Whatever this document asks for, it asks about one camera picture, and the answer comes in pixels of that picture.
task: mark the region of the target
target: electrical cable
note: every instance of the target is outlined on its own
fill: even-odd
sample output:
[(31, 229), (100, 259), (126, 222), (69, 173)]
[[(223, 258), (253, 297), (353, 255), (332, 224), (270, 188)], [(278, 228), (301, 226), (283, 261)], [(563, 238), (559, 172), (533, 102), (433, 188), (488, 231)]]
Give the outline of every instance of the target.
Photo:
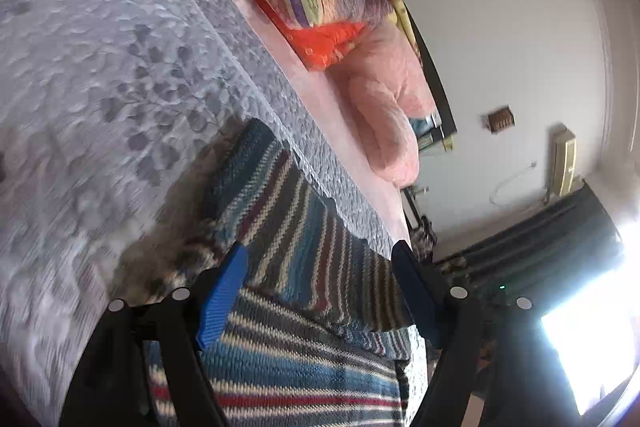
[[(495, 201), (495, 197), (498, 195), (498, 192), (500, 191), (500, 189), (503, 188), (505, 185), (508, 185), (509, 183), (511, 183), (513, 181), (516, 181), (518, 178), (520, 178), (521, 176), (524, 176), (524, 174), (527, 174), (529, 171), (535, 170), (536, 167), (538, 167), (538, 162), (532, 161), (531, 165), (529, 165), (528, 167), (525, 167), (521, 171), (518, 171), (515, 174), (512, 174), (507, 179), (505, 179), (505, 180), (501, 181), (500, 183), (498, 183), (495, 186), (494, 190), (489, 195), (489, 202), (491, 204), (494, 204), (495, 206), (500, 207), (500, 208), (508, 208), (510, 206), (513, 206), (513, 205), (508, 205), (508, 204), (497, 203), (497, 201)], [(535, 203), (531, 203), (530, 205), (526, 206), (526, 208), (523, 208), (522, 210), (519, 210), (517, 213), (518, 214), (522, 214), (524, 212), (528, 212), (530, 209), (534, 208), (535, 206), (537, 206), (538, 204), (543, 203), (543, 202), (544, 202), (543, 198), (540, 198), (539, 200), (536, 200)]]

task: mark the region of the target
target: air conditioner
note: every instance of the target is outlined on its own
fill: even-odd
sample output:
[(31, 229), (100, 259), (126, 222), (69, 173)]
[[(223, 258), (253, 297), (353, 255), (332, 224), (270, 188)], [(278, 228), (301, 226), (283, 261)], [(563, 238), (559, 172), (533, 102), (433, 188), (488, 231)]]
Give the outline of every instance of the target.
[(566, 129), (554, 137), (554, 167), (551, 192), (559, 197), (566, 196), (574, 181), (575, 155), (577, 143), (575, 134)]

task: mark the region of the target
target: bright window light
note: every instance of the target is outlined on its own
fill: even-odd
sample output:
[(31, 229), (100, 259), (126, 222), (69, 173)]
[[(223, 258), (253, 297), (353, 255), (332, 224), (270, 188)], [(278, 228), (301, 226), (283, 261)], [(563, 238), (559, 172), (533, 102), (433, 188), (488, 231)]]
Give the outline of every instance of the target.
[(631, 324), (635, 313), (630, 308), (636, 301), (631, 293), (636, 290), (628, 277), (638, 260), (637, 253), (635, 248), (628, 251), (621, 267), (591, 281), (542, 318), (580, 414), (625, 381), (636, 367)]

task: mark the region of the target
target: white wall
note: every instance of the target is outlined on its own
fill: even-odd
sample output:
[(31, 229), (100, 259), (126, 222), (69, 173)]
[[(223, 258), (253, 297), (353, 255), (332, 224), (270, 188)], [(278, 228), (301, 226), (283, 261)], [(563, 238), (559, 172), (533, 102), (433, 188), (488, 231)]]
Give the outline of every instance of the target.
[[(439, 254), (463, 248), (526, 217), (544, 193), (549, 132), (578, 138), (577, 171), (600, 156), (606, 86), (596, 0), (405, 0), (456, 121), (452, 153), (427, 152), (418, 204), (433, 219)], [(497, 136), (481, 117), (508, 104), (516, 127)], [(527, 171), (489, 201), (498, 184)]]
[(587, 179), (624, 229), (640, 217), (640, 0), (596, 1), (606, 59), (606, 141), (598, 171)]

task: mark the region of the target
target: striped rug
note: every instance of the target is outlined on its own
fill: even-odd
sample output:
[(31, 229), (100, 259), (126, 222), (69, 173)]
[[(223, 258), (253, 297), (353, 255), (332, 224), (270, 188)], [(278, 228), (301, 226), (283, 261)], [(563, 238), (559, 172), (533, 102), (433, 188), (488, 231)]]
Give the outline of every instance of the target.
[[(234, 241), (249, 273), (202, 354), (232, 425), (400, 425), (412, 323), (389, 261), (353, 237), (260, 121), (212, 177), (198, 235), (173, 280), (189, 283)], [(159, 346), (147, 346), (159, 417), (175, 425)]]

